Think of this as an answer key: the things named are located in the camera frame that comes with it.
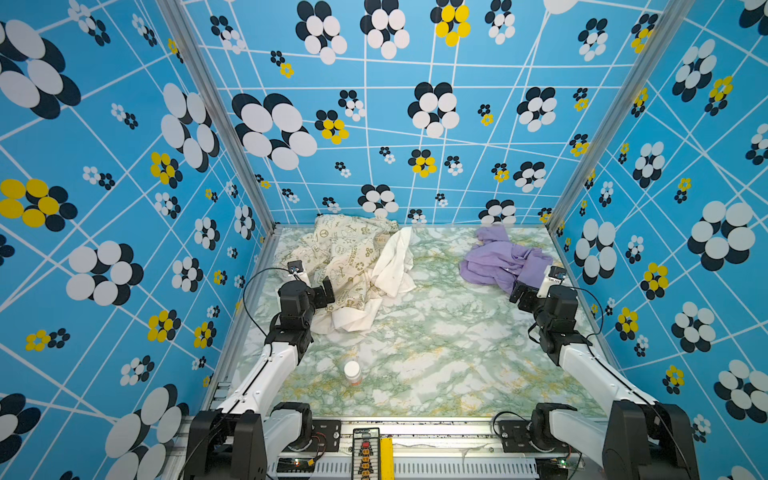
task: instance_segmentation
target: white bottle cap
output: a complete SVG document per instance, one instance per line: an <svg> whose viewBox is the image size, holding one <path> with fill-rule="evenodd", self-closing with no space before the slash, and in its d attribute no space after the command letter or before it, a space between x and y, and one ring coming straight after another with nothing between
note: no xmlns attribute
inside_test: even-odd
<svg viewBox="0 0 768 480"><path fill-rule="evenodd" d="M344 375L346 375L346 378L356 379L359 374L360 374L360 364L358 362L351 360L346 363L346 365L344 366Z"/></svg>

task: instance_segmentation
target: black bracket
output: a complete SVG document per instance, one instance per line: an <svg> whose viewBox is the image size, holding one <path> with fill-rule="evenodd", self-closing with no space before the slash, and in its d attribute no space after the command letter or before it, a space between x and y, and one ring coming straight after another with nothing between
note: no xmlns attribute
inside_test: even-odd
<svg viewBox="0 0 768 480"><path fill-rule="evenodd" d="M528 424L522 420L500 420L496 422L502 434L504 453L540 453L531 443L531 433ZM568 444L559 442L554 446L553 453L568 453Z"/></svg>
<svg viewBox="0 0 768 480"><path fill-rule="evenodd" d="M341 420L318 420L314 419L312 422L312 436L316 436L320 439L313 439L310 446L303 450L304 452L317 453L322 452L338 452L339 440L341 439ZM295 452L289 448L283 450L284 453Z"/></svg>

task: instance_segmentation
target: black cable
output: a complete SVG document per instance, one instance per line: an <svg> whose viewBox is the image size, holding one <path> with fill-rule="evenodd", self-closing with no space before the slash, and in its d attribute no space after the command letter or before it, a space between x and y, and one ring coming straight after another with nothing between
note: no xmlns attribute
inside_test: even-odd
<svg viewBox="0 0 768 480"><path fill-rule="evenodd" d="M581 456L582 455L583 454L581 452L578 453L578 460L576 461L576 466L574 467L574 471L573 471L573 473L571 473L571 476L568 477L568 480L571 480L571 478L573 478L574 475L576 475L576 472L578 471L578 466L581 465Z"/></svg>
<svg viewBox="0 0 768 480"><path fill-rule="evenodd" d="M263 270L259 270L258 272L254 273L254 274L253 274L253 276L252 276L251 278L249 278L249 279L248 279L248 281L246 282L246 284L243 286L243 308L245 309L245 313L247 313L247 314L248 314L248 318L250 318L250 321L251 321L251 322L253 322L253 324L254 324L254 325L255 325L255 326L256 326L256 327L257 327L259 330L261 330L261 333L262 333L264 336L266 336L266 332L264 331L264 329L263 329L263 328L261 328L261 327L259 326L259 324L258 324L258 323L256 323L256 320L254 320L254 319L253 319L253 315L251 315L251 314L250 314L250 312L248 311L248 305L247 305L247 303L246 303L246 301L245 301L245 292L246 292L246 290L248 290L248 285L250 285L250 282L251 282L251 280L253 280L254 278L256 278L256 277L257 277L259 274L266 272L267 270L283 270L283 271L285 271L285 272L288 272L288 273L293 273L293 272L291 272L290 270L288 270L287 268L282 268L281 266L269 266L269 267L267 267L267 268L265 268L265 269L263 269Z"/></svg>
<svg viewBox="0 0 768 480"><path fill-rule="evenodd" d="M603 314L603 306L600 304L600 300L598 300L598 298L594 295L594 293L590 292L585 288L579 288L577 286L570 286L570 285L567 285L567 287L573 290L581 290L582 292L589 293L590 295L592 295L592 298L594 298L594 301L597 302L598 306L600 307L600 329L596 333L590 333L589 336L587 336L587 338L589 338L592 335L600 335L601 333L603 333L603 325L605 324L605 315Z"/></svg>
<svg viewBox="0 0 768 480"><path fill-rule="evenodd" d="M524 419L524 418L523 418L523 417L521 417L521 416L520 416L518 413L515 413L515 412L513 412L513 411L511 411L511 410L505 410L505 411L503 411L503 412L499 412L499 413L497 413L496 415L494 415L494 417L493 417L493 420L491 420L491 430L493 430L493 432L496 434L496 436L498 436L498 437L499 437L500 439L502 439L502 440L504 439L504 437L502 437L502 433L501 433L501 432L496 432L496 419L497 419L498 417L500 417L500 416L504 415L505 413L508 413L508 414L510 414L510 415L517 415L517 416L518 416L518 417L520 417L520 419L522 419L524 422L529 422L529 421L530 421L530 420Z"/></svg>

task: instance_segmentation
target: wire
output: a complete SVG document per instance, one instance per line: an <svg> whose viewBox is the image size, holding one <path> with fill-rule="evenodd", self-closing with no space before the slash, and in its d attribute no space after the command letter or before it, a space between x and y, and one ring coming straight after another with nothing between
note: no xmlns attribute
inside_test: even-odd
<svg viewBox="0 0 768 480"><path fill-rule="evenodd" d="M524 419L524 418L523 418L523 417L521 417L521 416L520 416L518 413L515 413L515 412L513 412L513 411L511 411L511 410L505 410L505 411L503 411L503 412L499 412L499 413L497 413L496 415L494 415L494 417L493 417L493 420L491 420L491 430L493 430L493 432L496 434L496 436L498 436L498 437L499 437L500 439L502 439L502 440L504 440L504 437L502 437L502 433L501 433L501 432L496 432L496 419L497 419L498 417L500 417L500 416L504 415L505 413L508 413L508 414L510 414L510 415L517 415L517 416L518 416L518 417L520 417L520 419L522 419L524 422L530 422L530 420Z"/></svg>
<svg viewBox="0 0 768 480"><path fill-rule="evenodd" d="M582 292L589 293L590 295L592 295L592 298L594 298L594 301L597 302L598 306L600 307L600 329L596 333L590 333L589 336L587 336L587 338L593 335L600 335L601 333L603 333L603 325L605 324L605 315L603 315L603 306L600 304L600 300L598 300L598 298L594 295L594 293L590 292L585 288L579 288L577 286L570 286L570 285L567 285L567 287L573 290L581 290Z"/></svg>
<svg viewBox="0 0 768 480"><path fill-rule="evenodd" d="M323 457L323 455L326 454L326 450L328 449L328 438L322 432L315 432L315 434L316 435L322 435L323 436L323 440L325 441L323 443L323 451L317 457L314 458L315 463L317 463L317 461L320 460ZM313 435L313 438L317 439L317 443L318 443L318 446L319 446L319 444L320 444L320 437Z"/></svg>
<svg viewBox="0 0 768 480"><path fill-rule="evenodd" d="M264 329L263 329L263 328L261 328L261 327L259 326L259 324L258 324L258 323L256 323L256 320L254 320L254 319L253 319L253 315L251 315L251 314L250 314L250 312L248 311L248 305L247 305L247 303L246 303L246 301L245 301L245 292L246 292L246 290L248 290L248 285L250 285L250 282L251 282L251 280L253 280L254 278L256 278L256 277L257 277L258 275L260 275L261 273L264 273L264 272L266 272L267 270L283 270L283 271L285 271L285 272L288 272L288 273L291 273L291 274L293 274L293 272L291 272L291 271L290 271L290 270L288 270L287 268L282 268L281 266L269 266L269 267L267 267L267 268L265 268L265 269L263 269L263 270L259 270L258 272L254 273L254 274L253 274L253 276L252 276L251 278L249 278L249 279L248 279L248 281L246 282L246 284L243 286L243 309L245 310L245 313L247 313L247 314L248 314L248 318L250 318L250 321L251 321L251 322L253 322L253 324L254 324L254 325L255 325L255 326L256 326L256 327L257 327L259 330L261 330L261 333L263 333L263 334L264 334L264 336L266 336L266 332L264 331Z"/></svg>
<svg viewBox="0 0 768 480"><path fill-rule="evenodd" d="M568 480L571 480L571 478L573 478L574 475L576 475L576 472L578 472L578 466L581 465L581 456L582 455L583 454L581 452L579 452L579 454L578 454L578 461L576 462L576 466L574 467L573 473L571 473L571 476L568 477Z"/></svg>

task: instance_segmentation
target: pill bottle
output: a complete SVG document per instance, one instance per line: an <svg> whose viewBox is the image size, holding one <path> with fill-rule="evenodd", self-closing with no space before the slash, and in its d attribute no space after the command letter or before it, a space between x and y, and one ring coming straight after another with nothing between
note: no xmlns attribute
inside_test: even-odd
<svg viewBox="0 0 768 480"><path fill-rule="evenodd" d="M354 360L350 360L344 366L344 375L349 380L349 384L357 386L362 382L362 371L360 364Z"/></svg>

